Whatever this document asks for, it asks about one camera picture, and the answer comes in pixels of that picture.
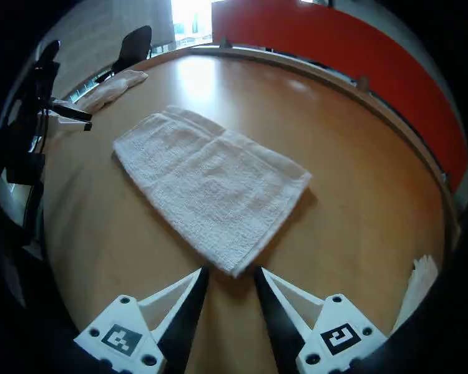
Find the terry cloth towel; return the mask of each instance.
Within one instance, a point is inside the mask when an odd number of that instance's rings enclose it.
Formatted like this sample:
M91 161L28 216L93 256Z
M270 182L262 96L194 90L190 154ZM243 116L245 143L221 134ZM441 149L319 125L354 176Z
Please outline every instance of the terry cloth towel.
M170 225L233 277L267 245L311 178L289 158L172 106L142 120L114 150Z
M119 72L80 98L76 106L84 112L95 114L105 104L113 102L123 95L126 90L143 82L147 77L148 75L145 72L133 70Z

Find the office chair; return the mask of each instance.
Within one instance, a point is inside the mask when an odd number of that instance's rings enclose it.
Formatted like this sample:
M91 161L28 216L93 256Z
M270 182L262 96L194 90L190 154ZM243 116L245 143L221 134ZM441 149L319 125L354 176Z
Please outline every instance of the office chair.
M95 82L101 83L112 73L116 74L145 60L151 48L151 36L152 30L150 26L142 26L125 36L121 43L120 55L111 67L111 70L101 75Z

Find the black office chair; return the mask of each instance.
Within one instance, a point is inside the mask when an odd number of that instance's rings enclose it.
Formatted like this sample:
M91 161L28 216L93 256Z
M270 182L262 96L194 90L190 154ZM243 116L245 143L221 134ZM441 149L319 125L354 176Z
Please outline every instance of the black office chair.
M101 75L95 81L101 83L112 73L116 74L145 60L151 48L151 36L152 30L150 26L142 26L125 36L121 43L118 60L113 64L110 71Z

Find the white cloth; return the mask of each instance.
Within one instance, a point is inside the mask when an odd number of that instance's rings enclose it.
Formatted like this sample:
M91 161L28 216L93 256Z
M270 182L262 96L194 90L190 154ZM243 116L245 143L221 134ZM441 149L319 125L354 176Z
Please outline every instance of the white cloth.
M147 73L136 72L134 70L119 72L114 77L102 82L93 91L81 97L76 106L84 112L94 114L105 104L113 102L123 95L126 90L143 82L147 77Z
M117 139L114 150L173 228L233 277L267 245L311 178L287 157L171 106Z
M393 334L419 307L438 275L439 271L432 256L425 255L419 260L414 260L414 270L409 278L401 310L390 334Z

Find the towel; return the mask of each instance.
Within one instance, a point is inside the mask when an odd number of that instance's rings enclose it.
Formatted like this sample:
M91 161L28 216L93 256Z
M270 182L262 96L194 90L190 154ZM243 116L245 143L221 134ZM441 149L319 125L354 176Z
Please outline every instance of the towel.
M414 260L414 270L409 278L399 316L390 334L393 334L419 307L438 275L439 271L432 256L423 256L419 260Z
M267 245L311 178L289 158L173 106L142 120L114 150L154 208L233 277Z
M113 102L123 95L126 90L143 82L147 77L148 75L145 72L133 70L120 72L81 97L76 103L76 107L84 112L95 114L106 103Z

